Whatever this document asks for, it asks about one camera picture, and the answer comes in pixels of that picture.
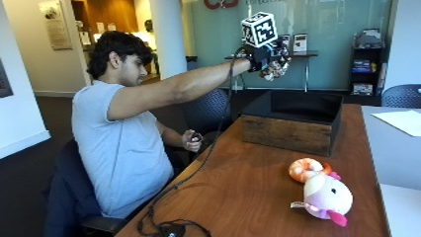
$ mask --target man's left hand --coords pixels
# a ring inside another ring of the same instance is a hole
[[[194,133],[194,130],[189,129],[183,132],[181,139],[182,139],[182,147],[185,150],[197,152],[201,146],[201,140],[194,137],[191,139],[191,135]]]

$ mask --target robotic hand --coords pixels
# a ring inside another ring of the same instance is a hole
[[[251,64],[249,72],[259,71],[259,77],[265,80],[271,81],[285,74],[290,57],[279,39],[261,47],[245,44],[243,54]]]
[[[259,77],[271,81],[283,75],[290,61],[286,45],[275,34],[273,14],[258,12],[241,25],[245,37],[242,53],[251,64],[249,72],[259,71]]]

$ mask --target orange toy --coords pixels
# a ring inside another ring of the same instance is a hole
[[[295,160],[289,166],[289,176],[301,183],[305,183],[314,175],[329,175],[330,173],[330,165],[327,163],[319,164],[319,162],[311,158]]]

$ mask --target glass wall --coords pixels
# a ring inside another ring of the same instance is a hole
[[[257,12],[274,15],[279,35],[307,34],[309,89],[347,90],[351,40],[363,29],[386,35],[391,0],[239,0],[233,8],[210,10],[203,1],[183,1],[187,9],[198,66],[221,63],[241,46],[241,21]],[[271,82],[243,73],[246,88],[302,89],[305,60],[294,58],[282,77]]]

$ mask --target man's right arm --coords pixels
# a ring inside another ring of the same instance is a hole
[[[119,89],[107,108],[107,119],[125,119],[143,111],[197,99],[226,81],[230,64],[229,61],[202,67],[153,84]],[[233,76],[249,69],[250,62],[243,58],[237,59]]]

